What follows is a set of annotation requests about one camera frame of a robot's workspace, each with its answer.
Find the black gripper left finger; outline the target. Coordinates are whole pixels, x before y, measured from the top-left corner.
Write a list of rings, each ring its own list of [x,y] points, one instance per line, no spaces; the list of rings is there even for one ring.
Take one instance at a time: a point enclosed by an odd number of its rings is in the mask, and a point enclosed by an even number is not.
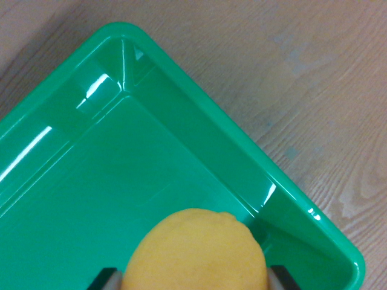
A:
[[[123,273],[117,268],[103,268],[87,290],[120,290]]]

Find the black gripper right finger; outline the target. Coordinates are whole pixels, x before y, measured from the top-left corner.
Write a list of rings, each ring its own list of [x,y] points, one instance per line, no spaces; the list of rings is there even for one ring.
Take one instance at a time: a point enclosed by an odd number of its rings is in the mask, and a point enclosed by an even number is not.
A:
[[[273,265],[268,268],[267,273],[270,290],[301,290],[285,266]]]

